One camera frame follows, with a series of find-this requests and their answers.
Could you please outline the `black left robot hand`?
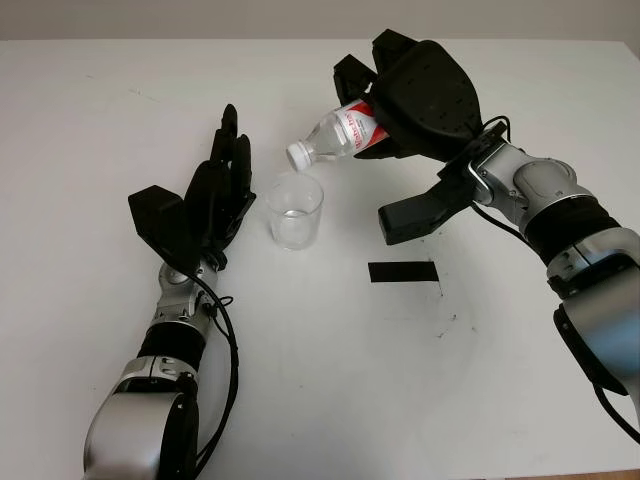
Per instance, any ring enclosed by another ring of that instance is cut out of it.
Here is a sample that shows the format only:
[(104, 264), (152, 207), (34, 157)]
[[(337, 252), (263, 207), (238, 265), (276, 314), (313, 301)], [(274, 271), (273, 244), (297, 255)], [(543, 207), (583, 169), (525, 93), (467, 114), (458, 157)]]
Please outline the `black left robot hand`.
[(196, 168), (185, 195), (201, 256), (218, 271), (226, 267), (225, 249), (256, 200), (251, 180), (250, 140), (238, 132), (238, 113), (229, 104), (215, 132), (210, 157)]

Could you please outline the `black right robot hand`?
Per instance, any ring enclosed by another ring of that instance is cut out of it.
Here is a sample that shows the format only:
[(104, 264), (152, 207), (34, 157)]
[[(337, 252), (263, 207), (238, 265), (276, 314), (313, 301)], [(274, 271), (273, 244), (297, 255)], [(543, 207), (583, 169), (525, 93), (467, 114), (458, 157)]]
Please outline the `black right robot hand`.
[(476, 90), (437, 42), (387, 29), (373, 40), (376, 68), (349, 54), (334, 66), (341, 105), (363, 100), (388, 137), (359, 159), (421, 155), (447, 163), (482, 130)]

